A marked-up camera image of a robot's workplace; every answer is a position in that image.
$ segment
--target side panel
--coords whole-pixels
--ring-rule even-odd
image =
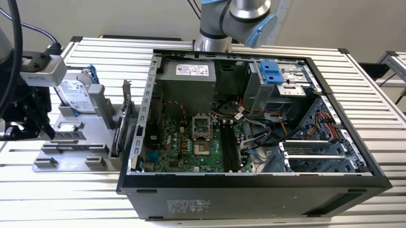
[[[329,216],[365,201],[375,188],[162,188],[127,194],[142,219],[266,219]]]

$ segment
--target ram slot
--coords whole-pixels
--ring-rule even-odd
[[[223,123],[220,127],[224,172],[239,170],[239,155],[235,145],[234,126]]]

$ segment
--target aluminum extrusion table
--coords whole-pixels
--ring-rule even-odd
[[[76,38],[63,57],[69,66],[95,65],[106,97],[114,104],[123,102],[123,80],[131,80],[132,100],[139,104],[154,48],[191,50],[192,44]],[[406,117],[351,55],[342,49],[274,46],[250,49],[242,45],[234,45],[232,52],[313,58],[394,188],[333,218],[146,222],[139,219],[127,198],[115,193],[118,172],[33,173],[32,161],[44,142],[8,142],[0,153],[0,208],[5,209],[0,221],[9,222],[0,224],[1,227],[406,227]],[[55,92],[51,100],[53,123],[59,115]]]

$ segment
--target white label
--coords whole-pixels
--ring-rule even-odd
[[[208,76],[208,65],[179,64],[176,75]]]
[[[76,80],[64,80],[60,84],[63,95],[69,106],[79,112],[94,112],[90,95],[84,84]]]
[[[242,113],[244,111],[243,107],[239,107],[239,113]]]
[[[235,115],[234,118],[235,118],[236,120],[239,120],[242,117],[243,117],[243,114],[242,114],[242,113],[238,113],[238,114]]]
[[[210,208],[210,199],[167,199],[170,213],[206,213]]]

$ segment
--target motherboard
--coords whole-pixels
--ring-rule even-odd
[[[251,163],[242,162],[238,146],[246,136],[240,123],[228,124],[234,131],[232,153],[240,172],[251,172]],[[224,154],[222,145],[223,123],[199,119],[195,124],[186,125],[182,121],[167,119],[162,137],[162,149],[147,152],[147,172],[224,172]],[[206,137],[196,137],[196,133],[204,133]]]

